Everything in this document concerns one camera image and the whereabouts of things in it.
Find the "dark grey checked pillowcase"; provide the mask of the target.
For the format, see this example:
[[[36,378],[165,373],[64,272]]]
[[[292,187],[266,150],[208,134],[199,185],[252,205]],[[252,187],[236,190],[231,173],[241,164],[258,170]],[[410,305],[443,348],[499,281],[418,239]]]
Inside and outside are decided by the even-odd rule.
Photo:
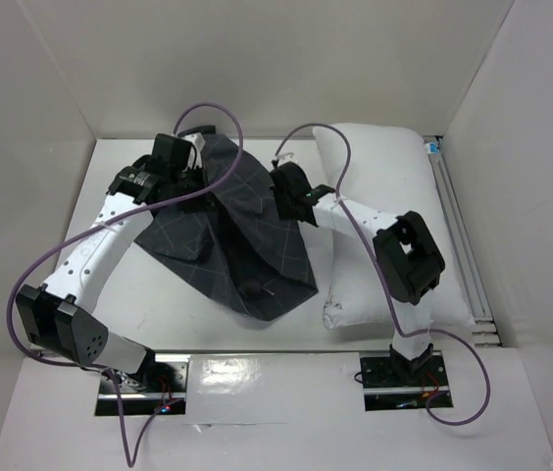
[[[208,298],[272,322],[318,292],[295,221],[277,214],[268,170],[250,153],[208,206],[162,209],[136,244]]]

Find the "white pillow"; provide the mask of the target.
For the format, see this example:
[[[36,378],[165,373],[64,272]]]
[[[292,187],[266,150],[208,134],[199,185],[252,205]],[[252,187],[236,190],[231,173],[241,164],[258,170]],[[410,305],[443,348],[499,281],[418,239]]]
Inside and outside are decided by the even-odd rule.
[[[470,327],[473,314],[463,293],[457,262],[424,139],[415,131],[364,124],[316,127],[313,135],[327,181],[359,204],[396,218],[420,214],[446,268],[422,303],[437,325]],[[373,263],[356,236],[333,236],[333,264],[323,322],[332,330],[390,321]]]

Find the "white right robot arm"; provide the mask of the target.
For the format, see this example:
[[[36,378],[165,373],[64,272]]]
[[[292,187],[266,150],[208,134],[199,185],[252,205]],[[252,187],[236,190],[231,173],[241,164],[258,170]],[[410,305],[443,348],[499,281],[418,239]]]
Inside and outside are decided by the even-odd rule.
[[[414,211],[384,213],[337,195],[321,184],[311,186],[294,162],[273,162],[270,170],[278,216],[364,244],[386,294],[394,335],[390,372],[402,385],[414,384],[432,357],[431,308],[425,296],[437,288],[445,261],[423,217]]]

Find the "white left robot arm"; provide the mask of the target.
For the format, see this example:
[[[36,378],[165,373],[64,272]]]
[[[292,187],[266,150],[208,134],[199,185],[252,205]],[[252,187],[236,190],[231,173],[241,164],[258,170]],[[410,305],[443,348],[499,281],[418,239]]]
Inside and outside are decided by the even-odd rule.
[[[135,239],[153,222],[157,203],[204,187],[201,133],[158,134],[150,153],[121,169],[85,237],[39,287],[15,298],[27,339],[81,368],[109,368],[136,392],[169,375],[155,352],[112,333],[93,312],[112,273]]]

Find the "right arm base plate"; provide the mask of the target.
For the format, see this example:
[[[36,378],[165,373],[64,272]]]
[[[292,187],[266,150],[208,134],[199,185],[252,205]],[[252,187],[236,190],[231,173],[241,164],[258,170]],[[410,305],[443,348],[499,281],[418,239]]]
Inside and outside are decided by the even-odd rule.
[[[362,352],[353,375],[363,389],[367,412],[452,408],[453,398],[442,354],[433,353],[428,363],[412,376],[401,377],[391,364],[388,351]]]

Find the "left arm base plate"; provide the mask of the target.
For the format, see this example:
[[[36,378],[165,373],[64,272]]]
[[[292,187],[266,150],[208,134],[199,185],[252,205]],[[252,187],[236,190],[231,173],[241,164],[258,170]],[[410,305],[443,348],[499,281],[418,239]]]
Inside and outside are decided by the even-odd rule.
[[[113,380],[102,376],[99,382],[94,415],[117,417],[120,398],[124,416],[146,417],[157,411],[162,416],[180,416],[186,412],[186,392],[190,356],[188,354],[157,354],[154,377],[146,385],[139,384],[126,373],[115,372],[120,394]]]

